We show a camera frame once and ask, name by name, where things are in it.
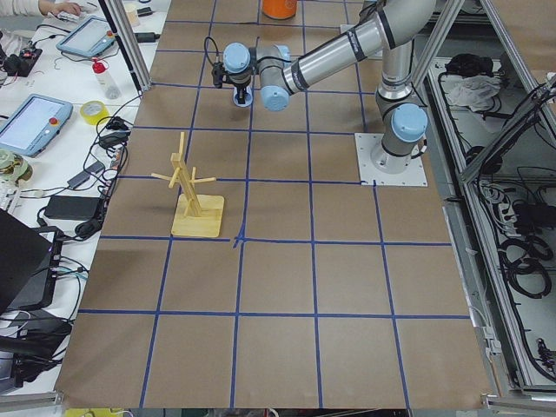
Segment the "person hand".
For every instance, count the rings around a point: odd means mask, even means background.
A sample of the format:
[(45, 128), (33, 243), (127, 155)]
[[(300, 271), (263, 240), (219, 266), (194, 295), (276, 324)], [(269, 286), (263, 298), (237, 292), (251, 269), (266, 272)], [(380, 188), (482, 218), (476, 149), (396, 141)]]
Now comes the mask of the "person hand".
[(73, 2), (53, 3), (47, 0), (39, 0), (38, 7), (43, 16), (51, 14), (57, 17), (61, 12), (65, 12), (79, 17), (82, 13), (80, 5)]

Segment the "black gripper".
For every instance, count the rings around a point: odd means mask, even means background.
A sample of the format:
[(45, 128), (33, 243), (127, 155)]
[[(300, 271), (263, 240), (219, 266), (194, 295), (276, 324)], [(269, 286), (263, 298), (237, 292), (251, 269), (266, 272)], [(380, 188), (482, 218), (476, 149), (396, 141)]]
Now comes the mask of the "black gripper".
[(244, 103), (246, 101), (246, 88), (251, 84), (253, 75), (250, 72), (242, 72), (239, 74), (230, 74), (229, 81), (237, 88), (235, 95), (236, 101)]

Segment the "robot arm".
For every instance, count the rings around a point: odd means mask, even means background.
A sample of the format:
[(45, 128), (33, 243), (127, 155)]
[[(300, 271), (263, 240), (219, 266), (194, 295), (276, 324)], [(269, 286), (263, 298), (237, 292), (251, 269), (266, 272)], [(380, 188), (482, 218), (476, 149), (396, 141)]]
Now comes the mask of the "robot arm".
[(285, 45), (249, 48), (231, 43), (212, 65), (213, 84), (234, 88), (239, 107), (252, 103), (249, 90), (260, 79), (261, 102), (270, 111), (282, 111), (292, 95), (382, 53), (381, 82), (376, 103), (384, 122), (384, 135), (370, 153), (373, 165), (388, 173), (405, 170), (419, 157), (415, 147), (424, 143), (428, 117), (412, 101), (414, 37), (432, 16), (434, 1), (378, 1), (362, 9), (360, 21), (340, 35), (298, 58)]

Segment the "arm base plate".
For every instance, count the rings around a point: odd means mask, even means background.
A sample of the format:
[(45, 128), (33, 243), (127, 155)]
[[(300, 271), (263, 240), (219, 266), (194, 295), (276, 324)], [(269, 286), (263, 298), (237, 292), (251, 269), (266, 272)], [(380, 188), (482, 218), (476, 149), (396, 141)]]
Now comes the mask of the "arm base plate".
[(360, 183), (365, 186), (426, 187), (427, 177), (417, 146), (409, 156), (391, 156), (382, 147), (383, 134), (355, 133)]

